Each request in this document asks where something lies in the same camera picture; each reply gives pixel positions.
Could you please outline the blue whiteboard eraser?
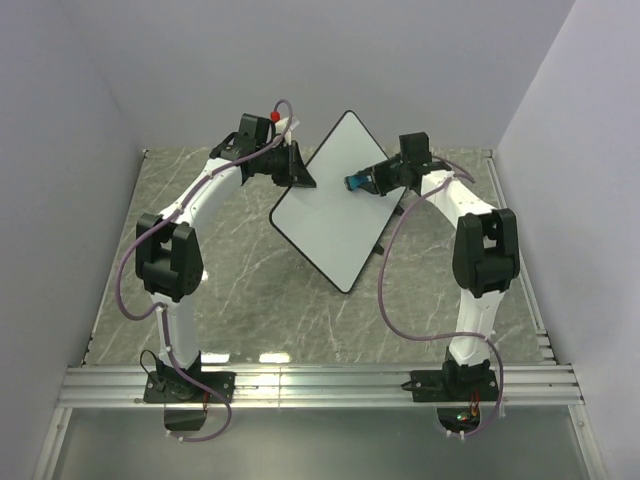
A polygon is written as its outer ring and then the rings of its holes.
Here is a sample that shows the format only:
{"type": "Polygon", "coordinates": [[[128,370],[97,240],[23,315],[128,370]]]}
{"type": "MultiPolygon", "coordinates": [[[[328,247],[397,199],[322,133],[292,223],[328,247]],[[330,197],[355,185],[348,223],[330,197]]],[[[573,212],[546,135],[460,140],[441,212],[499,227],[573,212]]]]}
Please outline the blue whiteboard eraser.
{"type": "Polygon", "coordinates": [[[349,175],[344,178],[344,184],[348,191],[355,191],[367,183],[368,177],[366,175],[349,175]]]}

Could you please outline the white whiteboard black frame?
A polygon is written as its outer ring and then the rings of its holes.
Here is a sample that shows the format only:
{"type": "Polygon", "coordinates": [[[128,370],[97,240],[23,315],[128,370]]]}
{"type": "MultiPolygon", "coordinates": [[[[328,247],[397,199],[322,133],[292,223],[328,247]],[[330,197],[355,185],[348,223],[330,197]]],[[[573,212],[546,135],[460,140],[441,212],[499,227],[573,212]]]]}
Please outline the white whiteboard black frame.
{"type": "Polygon", "coordinates": [[[314,188],[287,189],[271,225],[338,291],[349,293],[404,191],[350,192],[344,178],[387,159],[357,114],[345,111],[306,164],[314,188]]]}

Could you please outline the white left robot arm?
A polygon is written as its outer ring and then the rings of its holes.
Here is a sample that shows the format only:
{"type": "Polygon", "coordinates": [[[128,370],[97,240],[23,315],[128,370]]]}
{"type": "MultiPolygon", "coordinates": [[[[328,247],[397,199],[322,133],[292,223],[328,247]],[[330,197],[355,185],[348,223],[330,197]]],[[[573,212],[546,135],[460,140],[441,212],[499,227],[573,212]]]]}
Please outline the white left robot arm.
{"type": "Polygon", "coordinates": [[[150,383],[166,387],[180,402],[196,399],[206,384],[191,299],[204,272],[197,230],[255,175],[269,176],[280,187],[316,186],[297,141],[285,139],[268,149],[230,135],[212,150],[202,172],[172,206],[142,215],[136,225],[135,273],[156,305],[160,334],[150,383]]]}

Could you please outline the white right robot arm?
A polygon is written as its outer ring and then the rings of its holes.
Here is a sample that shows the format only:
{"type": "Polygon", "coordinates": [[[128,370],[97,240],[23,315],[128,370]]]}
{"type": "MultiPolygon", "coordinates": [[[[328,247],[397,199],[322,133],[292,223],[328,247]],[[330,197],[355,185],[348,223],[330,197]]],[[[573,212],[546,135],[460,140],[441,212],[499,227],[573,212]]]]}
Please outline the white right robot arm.
{"type": "Polygon", "coordinates": [[[473,182],[462,166],[443,157],[420,154],[394,157],[345,178],[349,191],[384,196],[398,188],[426,200],[455,228],[452,272],[461,296],[456,330],[452,334],[419,337],[401,332],[384,306],[385,270],[378,274],[378,302],[384,322],[396,335],[411,340],[448,339],[440,377],[444,393],[455,400],[471,395],[490,381],[490,337],[497,310],[520,273],[518,227],[515,213],[480,199],[464,183],[473,182]]]}

